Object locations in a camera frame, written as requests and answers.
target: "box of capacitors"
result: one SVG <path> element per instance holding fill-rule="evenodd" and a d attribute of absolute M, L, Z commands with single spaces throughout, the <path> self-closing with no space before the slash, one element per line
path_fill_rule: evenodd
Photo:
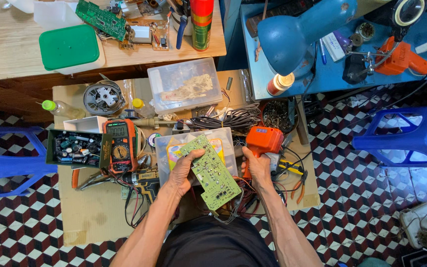
<path fill-rule="evenodd" d="M 112 135 L 82 131 L 49 130 L 47 164 L 103 168 L 110 165 Z"/>

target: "blue plastic stool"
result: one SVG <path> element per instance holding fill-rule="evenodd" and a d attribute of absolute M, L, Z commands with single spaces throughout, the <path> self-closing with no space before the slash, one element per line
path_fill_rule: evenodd
<path fill-rule="evenodd" d="M 45 163 L 45 155 L 47 151 L 34 133 L 36 131 L 39 132 L 40 130 L 40 127 L 0 127 L 0 137 L 3 137 L 5 134 L 24 134 L 39 153 L 36 157 L 12 157 L 0 155 L 0 178 L 34 174 L 33 177 L 19 185 L 15 190 L 10 192 L 0 191 L 0 198 L 26 195 L 29 193 L 27 188 L 41 179 L 45 174 L 57 172 L 57 165 L 49 165 Z"/>
<path fill-rule="evenodd" d="M 418 126 L 409 121 L 403 114 L 412 113 L 423 117 Z M 375 130 L 387 114 L 396 114 L 409 124 L 400 127 L 401 133 L 375 135 Z M 373 118 L 370 127 L 363 136 L 356 136 L 352 140 L 352 146 L 357 150 L 365 150 L 385 165 L 390 167 L 427 167 L 427 161 L 411 161 L 412 152 L 419 152 L 427 156 L 427 107 L 411 107 L 388 109 L 378 112 Z M 406 150 L 409 151 L 406 158 L 401 163 L 395 163 L 378 152 L 378 150 Z"/>

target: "pen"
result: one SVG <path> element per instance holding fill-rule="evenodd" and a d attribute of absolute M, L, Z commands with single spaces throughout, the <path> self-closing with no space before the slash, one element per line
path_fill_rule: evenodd
<path fill-rule="evenodd" d="M 324 43 L 322 39 L 319 39 L 319 46 L 321 47 L 322 63 L 325 65 L 327 63 L 327 59 L 325 58 Z"/>

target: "checkered tile floor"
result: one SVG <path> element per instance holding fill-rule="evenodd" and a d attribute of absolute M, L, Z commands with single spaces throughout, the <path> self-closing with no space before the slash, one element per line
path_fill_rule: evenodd
<path fill-rule="evenodd" d="M 387 94 L 367 100 L 369 96 L 357 95 L 344 104 L 328 103 L 324 95 L 318 94 L 328 112 L 317 124 L 309 125 L 321 204 L 291 215 L 328 266 L 338 262 L 356 266 L 366 257 L 381 258 L 399 266 L 399 257 L 412 248 L 406 236 L 397 237 L 398 211 L 427 202 L 427 168 L 383 168 L 367 152 L 352 148 L 353 136 L 362 135 L 371 118 L 344 128 L 318 145 L 330 131 L 364 118 L 373 107 L 393 101 Z M 400 123 L 395 118 L 385 120 L 380 130 L 396 131 L 393 127 Z M 20 118 L 0 112 L 0 126 L 12 125 L 25 126 Z M 39 139 L 46 142 L 46 133 L 41 132 Z M 20 136 L 0 140 L 2 155 L 31 155 L 33 151 Z M 399 151 L 383 151 L 383 154 L 395 160 L 405 155 Z M 24 179 L 12 177 L 1 181 L 0 186 L 11 187 Z M 126 239 L 63 246 L 57 174 L 45 176 L 30 192 L 23 197 L 0 199 L 0 265 L 109 265 Z M 253 217 L 251 222 L 266 244 L 275 250 L 267 218 Z"/>

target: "wooden table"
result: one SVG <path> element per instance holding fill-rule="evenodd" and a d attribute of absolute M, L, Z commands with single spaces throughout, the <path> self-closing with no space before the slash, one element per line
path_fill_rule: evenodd
<path fill-rule="evenodd" d="M 108 0 L 92 0 L 104 8 Z M 169 29 L 169 51 L 153 51 L 151 46 L 138 45 L 136 51 L 118 49 L 116 40 L 103 41 L 106 63 L 103 68 L 149 64 L 165 61 L 180 61 L 226 55 L 223 40 L 222 20 L 218 1 L 214 4 L 214 15 L 210 34 L 210 46 L 204 52 L 192 48 L 192 37 L 185 36 L 182 48 L 175 49 L 177 31 L 172 24 Z M 169 5 L 163 6 L 161 14 L 149 16 L 165 20 Z M 39 35 L 44 32 L 34 20 L 15 7 L 0 9 L 0 79 L 35 76 L 54 73 L 44 69 L 39 48 Z"/>
<path fill-rule="evenodd" d="M 217 72 L 219 82 L 221 85 L 227 83 L 228 77 L 233 77 L 232 87 L 230 90 L 231 107 L 236 108 L 245 105 L 244 92 L 240 89 L 240 78 L 238 71 L 221 71 Z M 138 97 L 140 94 L 142 98 L 148 99 L 150 95 L 149 81 L 145 79 L 134 79 L 131 81 L 133 85 L 133 93 Z M 83 93 L 86 85 L 75 86 L 60 86 L 53 88 L 54 100 L 62 100 L 73 106 L 83 108 Z M 224 98 L 217 108 L 222 108 L 228 104 Z M 300 108 L 301 116 L 304 118 L 304 109 Z M 181 118 L 190 118 L 191 111 L 186 110 L 176 112 Z M 55 117 L 55 128 L 63 129 L 63 117 Z M 169 135 L 171 133 L 170 127 L 160 127 L 159 129 L 146 128 L 143 130 L 146 136 L 151 133 L 158 132 L 162 135 Z M 293 142 L 289 148 L 293 149 L 301 157 L 304 157 L 311 151 L 310 145 L 301 145 L 299 142 L 298 134 L 293 131 Z M 150 154 L 152 159 L 152 166 L 156 164 L 156 154 L 151 152 L 147 147 L 145 152 Z M 289 152 L 286 153 L 286 158 L 289 161 L 296 161 L 296 157 Z M 314 175 L 314 166 L 312 155 L 305 158 L 304 166 L 308 170 L 309 176 L 305 183 L 305 194 L 303 200 L 299 205 L 296 201 L 288 199 L 288 210 L 304 209 L 312 206 L 318 206 L 320 203 L 319 194 L 317 192 L 316 177 Z M 97 169 L 84 168 L 80 170 L 79 184 L 82 184 L 87 177 L 96 173 Z M 64 245 L 74 246 L 87 243 L 99 242 L 104 240 L 115 240 L 120 237 L 128 236 L 133 229 L 125 222 L 124 205 L 125 200 L 121 199 L 120 185 L 114 183 L 105 183 L 102 185 L 94 186 L 86 191 L 75 191 L 72 189 L 71 179 L 72 171 L 68 166 L 59 166 L 59 194 L 61 200 L 62 218 L 64 224 Z M 291 174 L 291 178 L 282 182 L 287 190 L 292 189 L 294 184 L 299 180 L 299 175 Z M 128 205 L 127 214 L 132 214 L 134 211 L 135 201 L 131 201 Z M 147 203 L 143 205 L 139 214 L 142 214 L 148 208 Z M 263 207 L 260 205 L 257 213 L 263 213 Z"/>

